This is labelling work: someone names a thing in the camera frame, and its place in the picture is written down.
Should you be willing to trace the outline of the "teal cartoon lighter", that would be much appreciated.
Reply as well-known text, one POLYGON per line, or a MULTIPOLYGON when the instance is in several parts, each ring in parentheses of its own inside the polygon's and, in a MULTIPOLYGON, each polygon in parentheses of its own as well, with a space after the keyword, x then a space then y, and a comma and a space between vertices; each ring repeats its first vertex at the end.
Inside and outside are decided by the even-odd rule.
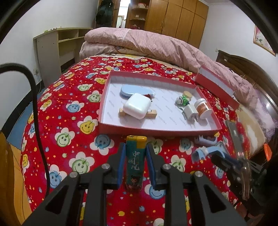
POLYGON ((130 191, 138 191, 142 188, 146 142, 146 136, 127 136, 126 138, 125 184, 130 191))

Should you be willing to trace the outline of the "white earbuds case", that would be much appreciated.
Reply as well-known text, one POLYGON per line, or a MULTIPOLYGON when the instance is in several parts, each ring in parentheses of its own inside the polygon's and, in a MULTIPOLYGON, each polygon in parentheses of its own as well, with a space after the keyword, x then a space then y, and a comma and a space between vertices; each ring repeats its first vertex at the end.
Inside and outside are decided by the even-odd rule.
POLYGON ((151 99, 142 94, 133 94, 123 105, 123 111, 139 120, 143 119, 151 105, 151 99))

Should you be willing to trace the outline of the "round wooden disc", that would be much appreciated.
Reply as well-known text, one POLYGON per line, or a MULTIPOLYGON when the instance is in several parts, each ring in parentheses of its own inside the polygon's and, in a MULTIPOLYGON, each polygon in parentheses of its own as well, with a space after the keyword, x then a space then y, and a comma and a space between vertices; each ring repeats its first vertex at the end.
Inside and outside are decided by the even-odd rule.
POLYGON ((182 96, 186 97, 188 100, 191 100, 193 95, 189 91, 184 91, 182 96))

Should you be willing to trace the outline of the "light blue oval case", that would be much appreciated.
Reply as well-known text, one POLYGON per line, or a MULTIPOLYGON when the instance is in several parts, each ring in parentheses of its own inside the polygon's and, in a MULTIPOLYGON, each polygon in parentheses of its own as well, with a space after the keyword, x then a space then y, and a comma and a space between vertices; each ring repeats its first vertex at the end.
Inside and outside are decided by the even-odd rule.
POLYGON ((151 98, 155 97, 155 92, 152 89, 142 86, 125 84, 122 85, 120 90, 120 95, 126 98, 131 97, 135 93, 141 94, 143 96, 149 95, 151 98))

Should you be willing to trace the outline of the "black smartphone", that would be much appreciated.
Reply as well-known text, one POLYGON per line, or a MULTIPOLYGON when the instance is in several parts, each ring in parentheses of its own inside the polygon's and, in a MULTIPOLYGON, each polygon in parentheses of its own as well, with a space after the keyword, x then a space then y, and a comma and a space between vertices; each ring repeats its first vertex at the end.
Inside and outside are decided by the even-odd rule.
POLYGON ((226 120, 225 124, 230 132, 237 159, 246 159, 246 155, 242 146, 242 140, 240 134, 238 133, 236 124, 229 120, 226 120))

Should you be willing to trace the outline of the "blue plastic clip part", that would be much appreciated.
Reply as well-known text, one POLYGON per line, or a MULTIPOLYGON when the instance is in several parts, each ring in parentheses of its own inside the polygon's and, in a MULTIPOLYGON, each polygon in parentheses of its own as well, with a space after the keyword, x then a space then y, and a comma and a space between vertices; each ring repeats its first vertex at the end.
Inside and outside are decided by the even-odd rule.
POLYGON ((213 153, 219 153, 222 155, 222 157, 225 157, 225 155, 228 155, 228 151, 223 146, 211 146, 211 147, 200 147, 197 148, 194 152, 191 154, 191 159, 193 163, 199 162, 201 160, 204 160, 207 156, 212 155, 213 153))

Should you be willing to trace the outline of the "wooden notched block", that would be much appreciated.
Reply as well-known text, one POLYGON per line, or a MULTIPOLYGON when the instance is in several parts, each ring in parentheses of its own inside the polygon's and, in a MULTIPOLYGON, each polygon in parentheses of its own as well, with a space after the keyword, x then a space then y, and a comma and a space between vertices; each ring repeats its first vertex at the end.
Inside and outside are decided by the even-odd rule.
MULTIPOLYGON (((123 111, 122 108, 120 108, 119 109, 119 116, 124 117, 125 115, 127 115, 127 114, 123 111)), ((156 116, 157 116, 157 111, 156 110, 151 110, 151 111, 148 111, 144 117, 148 118, 148 119, 155 119, 156 116)))

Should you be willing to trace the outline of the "pink folded quilt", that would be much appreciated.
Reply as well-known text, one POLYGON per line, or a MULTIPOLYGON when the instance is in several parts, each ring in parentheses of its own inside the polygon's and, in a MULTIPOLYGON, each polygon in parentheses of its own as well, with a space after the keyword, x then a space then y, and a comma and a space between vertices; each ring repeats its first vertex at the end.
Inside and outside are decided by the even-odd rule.
POLYGON ((123 48, 124 54, 158 59, 193 73, 198 73, 199 69, 205 66, 225 80, 234 89, 236 99, 253 111, 268 140, 271 140, 275 133, 275 123, 271 115, 264 110, 251 83, 184 41, 149 31, 112 27, 90 30, 84 40, 79 52, 81 59, 113 53, 120 47, 123 48))

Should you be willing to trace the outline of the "green toy keychain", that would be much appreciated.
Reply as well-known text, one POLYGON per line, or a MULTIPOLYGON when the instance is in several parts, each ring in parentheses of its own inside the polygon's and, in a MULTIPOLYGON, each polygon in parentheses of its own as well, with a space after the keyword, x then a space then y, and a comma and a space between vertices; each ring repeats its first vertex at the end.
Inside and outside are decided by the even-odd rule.
POLYGON ((179 96, 175 100, 177 106, 186 106, 189 104, 190 99, 187 96, 179 96))

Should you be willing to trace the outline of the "beige open shelf unit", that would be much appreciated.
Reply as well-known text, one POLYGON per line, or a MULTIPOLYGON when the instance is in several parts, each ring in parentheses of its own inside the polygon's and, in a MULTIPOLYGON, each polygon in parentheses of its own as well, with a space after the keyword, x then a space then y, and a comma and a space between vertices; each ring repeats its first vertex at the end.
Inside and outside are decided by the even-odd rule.
POLYGON ((85 34, 91 28, 55 28, 33 38, 34 54, 45 87, 54 83, 64 69, 80 61, 85 34))

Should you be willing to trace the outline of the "red shallow box tray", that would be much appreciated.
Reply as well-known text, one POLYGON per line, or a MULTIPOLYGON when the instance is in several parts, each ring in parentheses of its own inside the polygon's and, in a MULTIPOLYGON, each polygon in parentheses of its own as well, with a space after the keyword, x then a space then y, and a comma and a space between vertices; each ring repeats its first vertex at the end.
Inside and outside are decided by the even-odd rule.
POLYGON ((188 121, 177 108, 175 100, 184 91, 193 96, 194 104, 204 94, 196 85, 142 73, 112 71, 107 77, 99 109, 99 131, 101 134, 142 135, 142 136, 196 136, 214 135, 222 129, 216 115, 188 121), (150 99, 150 110, 155 110, 154 119, 138 120, 130 115, 120 116, 119 110, 127 101, 121 96, 123 85, 137 85, 149 88, 155 95, 150 99))

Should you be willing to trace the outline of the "grey-blue curved plastic bracket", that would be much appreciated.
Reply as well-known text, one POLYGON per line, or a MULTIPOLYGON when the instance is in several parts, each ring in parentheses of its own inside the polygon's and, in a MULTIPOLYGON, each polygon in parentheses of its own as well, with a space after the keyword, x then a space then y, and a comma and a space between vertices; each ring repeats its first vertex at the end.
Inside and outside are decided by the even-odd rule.
POLYGON ((217 138, 214 136, 210 137, 210 136, 199 135, 194 137, 194 143, 206 147, 214 146, 217 143, 217 138))

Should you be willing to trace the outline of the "wooden wardrobe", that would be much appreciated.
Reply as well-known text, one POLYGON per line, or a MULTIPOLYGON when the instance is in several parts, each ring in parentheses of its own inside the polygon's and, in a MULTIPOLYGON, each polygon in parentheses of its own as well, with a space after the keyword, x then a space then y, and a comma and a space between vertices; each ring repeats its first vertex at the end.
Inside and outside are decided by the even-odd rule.
POLYGON ((131 1, 125 27, 171 36, 199 48, 209 6, 201 1, 131 1))

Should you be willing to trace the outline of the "white usb charger plug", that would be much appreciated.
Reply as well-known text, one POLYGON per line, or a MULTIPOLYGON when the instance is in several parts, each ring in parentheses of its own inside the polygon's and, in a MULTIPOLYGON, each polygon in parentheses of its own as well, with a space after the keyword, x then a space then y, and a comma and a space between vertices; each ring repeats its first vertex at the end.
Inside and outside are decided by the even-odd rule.
POLYGON ((182 114, 185 117, 187 124, 191 128, 195 127, 195 122, 198 122, 198 112, 196 108, 192 104, 188 104, 184 107, 182 114))

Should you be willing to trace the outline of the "white orange-label jar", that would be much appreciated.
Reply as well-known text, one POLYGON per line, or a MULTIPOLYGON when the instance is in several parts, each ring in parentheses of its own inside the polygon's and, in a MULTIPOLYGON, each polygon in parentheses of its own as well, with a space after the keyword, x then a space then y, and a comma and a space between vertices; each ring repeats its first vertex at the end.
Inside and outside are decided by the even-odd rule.
POLYGON ((212 114, 212 109, 205 98, 197 99, 194 103, 194 107, 201 120, 207 119, 212 114))

